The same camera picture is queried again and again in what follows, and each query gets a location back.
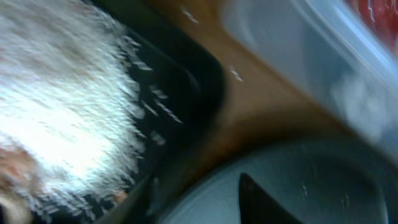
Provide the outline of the red snack wrapper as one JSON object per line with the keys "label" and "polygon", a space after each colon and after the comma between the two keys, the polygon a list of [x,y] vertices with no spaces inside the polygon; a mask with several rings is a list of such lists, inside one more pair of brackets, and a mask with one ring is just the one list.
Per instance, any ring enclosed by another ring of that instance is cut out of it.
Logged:
{"label": "red snack wrapper", "polygon": [[397,56],[397,0],[347,0],[346,3]]}

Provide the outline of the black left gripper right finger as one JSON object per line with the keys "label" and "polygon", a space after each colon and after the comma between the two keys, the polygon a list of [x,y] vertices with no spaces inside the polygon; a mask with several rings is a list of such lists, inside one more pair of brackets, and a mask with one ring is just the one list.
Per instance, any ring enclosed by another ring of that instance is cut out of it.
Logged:
{"label": "black left gripper right finger", "polygon": [[241,224],[302,224],[247,173],[239,176],[238,202]]}

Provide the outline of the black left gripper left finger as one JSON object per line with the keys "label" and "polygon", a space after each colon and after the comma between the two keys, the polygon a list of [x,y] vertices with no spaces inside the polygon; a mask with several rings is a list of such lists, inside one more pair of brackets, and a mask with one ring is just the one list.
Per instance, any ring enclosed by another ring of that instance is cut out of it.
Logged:
{"label": "black left gripper left finger", "polygon": [[95,224],[156,224],[159,216],[159,180],[145,178],[124,202]]}

